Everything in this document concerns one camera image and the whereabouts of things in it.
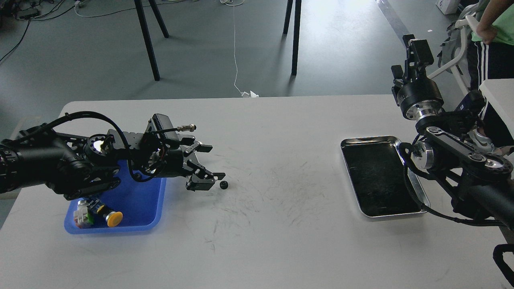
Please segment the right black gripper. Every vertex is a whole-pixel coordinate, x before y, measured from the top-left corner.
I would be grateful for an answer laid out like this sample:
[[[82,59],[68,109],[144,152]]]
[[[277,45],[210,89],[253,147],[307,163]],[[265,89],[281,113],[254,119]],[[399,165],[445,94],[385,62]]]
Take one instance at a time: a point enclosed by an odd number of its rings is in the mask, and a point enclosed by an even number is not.
[[[400,65],[391,66],[395,102],[407,120],[435,116],[444,101],[435,82],[426,76],[426,67],[434,63],[429,43],[413,34],[403,35],[402,40],[406,47],[405,71]]]

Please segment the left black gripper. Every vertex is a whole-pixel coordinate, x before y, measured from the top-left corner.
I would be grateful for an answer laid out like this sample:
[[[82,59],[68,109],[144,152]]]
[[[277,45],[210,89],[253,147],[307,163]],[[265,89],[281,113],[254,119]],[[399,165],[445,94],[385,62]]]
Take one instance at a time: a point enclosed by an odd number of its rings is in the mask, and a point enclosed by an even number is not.
[[[178,177],[189,176],[186,165],[193,169],[186,189],[190,191],[208,191],[217,180],[223,180],[226,173],[213,173],[198,163],[195,153],[209,153],[213,146],[197,141],[194,136],[179,138],[180,146],[177,149],[159,149],[149,156],[149,176]]]

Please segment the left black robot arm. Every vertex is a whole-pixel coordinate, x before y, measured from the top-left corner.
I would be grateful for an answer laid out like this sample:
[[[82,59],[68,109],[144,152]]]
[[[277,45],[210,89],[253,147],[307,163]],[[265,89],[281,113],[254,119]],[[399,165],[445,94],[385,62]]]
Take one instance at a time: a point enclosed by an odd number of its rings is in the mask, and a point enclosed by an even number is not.
[[[105,134],[90,137],[59,133],[55,127],[92,118],[112,125]],[[67,200],[93,196],[116,188],[121,179],[119,161],[126,161],[138,183],[156,178],[187,177],[186,189],[208,191],[225,174],[201,165],[195,153],[212,146],[193,135],[196,126],[173,126],[169,117],[154,114],[143,133],[123,132],[114,121],[92,111],[66,114],[51,123],[21,130],[16,139],[1,141],[0,190],[45,184]]]

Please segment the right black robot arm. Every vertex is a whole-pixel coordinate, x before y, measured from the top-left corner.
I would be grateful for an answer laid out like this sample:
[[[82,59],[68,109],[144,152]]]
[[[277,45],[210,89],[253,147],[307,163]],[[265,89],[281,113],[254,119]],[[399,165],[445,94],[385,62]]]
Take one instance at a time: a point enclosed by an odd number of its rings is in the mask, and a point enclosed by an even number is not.
[[[452,209],[461,218],[447,216],[410,196],[422,210],[469,226],[498,226],[513,230],[512,163],[502,155],[483,152],[467,140],[478,122],[478,106],[445,112],[435,82],[426,76],[434,58],[425,39],[402,37],[406,47],[404,66],[391,67],[392,93],[407,120],[416,122],[413,143],[400,144],[404,171],[435,180],[451,197]]]

